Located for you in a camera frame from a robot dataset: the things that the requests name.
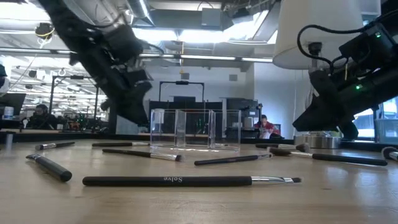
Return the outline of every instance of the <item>clear acrylic box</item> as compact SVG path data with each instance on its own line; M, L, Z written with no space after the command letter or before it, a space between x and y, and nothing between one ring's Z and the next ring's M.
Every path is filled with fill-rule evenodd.
M225 135L226 120L236 126L228 135ZM150 121L151 146L240 149L241 125L237 125L241 124L240 111L154 109Z

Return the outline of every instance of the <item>pipe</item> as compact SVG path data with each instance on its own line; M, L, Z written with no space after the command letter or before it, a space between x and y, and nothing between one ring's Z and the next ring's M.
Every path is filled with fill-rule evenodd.
M129 8L135 18L141 19L151 26L155 26L149 15L149 4L147 0L127 0Z

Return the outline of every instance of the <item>metal ferrule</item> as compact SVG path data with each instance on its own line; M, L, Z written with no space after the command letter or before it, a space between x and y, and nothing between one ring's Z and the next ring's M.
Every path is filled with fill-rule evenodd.
M53 149L57 146L57 144L55 143L51 143L51 144L43 144L43 145L38 145L35 146L36 150L42 150L42 149Z
M268 159L272 157L272 154L258 155L258 157L258 159Z
M286 177L251 177L253 183L265 183L265 182L282 182L286 184L293 184L294 181L291 178Z
M398 161L398 152L390 152L389 156L391 159Z
M306 157L306 158L312 158L312 153L307 153L307 152L292 152L292 155Z
M156 159L165 159L169 161L175 161L177 159L177 155L162 154L162 153L151 153L150 157Z
M38 158L40 158L40 157L42 157L42 155L39 155L39 154L31 154L31 155L26 156L26 159L36 160L36 159L38 159Z

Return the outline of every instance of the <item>person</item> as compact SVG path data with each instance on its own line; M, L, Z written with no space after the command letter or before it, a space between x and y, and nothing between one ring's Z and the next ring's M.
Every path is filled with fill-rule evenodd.
M260 130L260 139L269 139L269 136L274 132L275 128L272 123L268 122L267 116L264 114L261 115L261 121L254 125L254 127Z
M57 119L54 115L49 114L47 106L37 105L35 113L29 118L27 127L32 129L56 129Z

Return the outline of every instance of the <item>makeup brush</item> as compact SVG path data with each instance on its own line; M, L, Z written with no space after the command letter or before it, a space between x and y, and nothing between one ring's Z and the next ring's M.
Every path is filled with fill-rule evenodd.
M394 147L385 147L382 151L381 151L382 156L385 159L393 159L395 161L398 161L398 149L394 148Z
M299 177L84 177L86 186L100 187L238 187L265 183L300 183Z
M323 161L335 161L335 162L350 162L355 164L367 164L374 166L386 166L387 161L383 159L368 159L368 158L360 158L360 157L348 157L348 156L336 156L336 155L328 155L328 154L319 154L319 153L307 153L307 152L291 152L287 149L278 149L275 147L270 147L269 151L273 153L275 156L300 156L306 158L312 158Z
M267 149L268 147L275 147L278 149L288 149L288 150L298 150L300 152L308 152L311 147L308 143L299 145L289 145L289 144L256 144L256 147Z

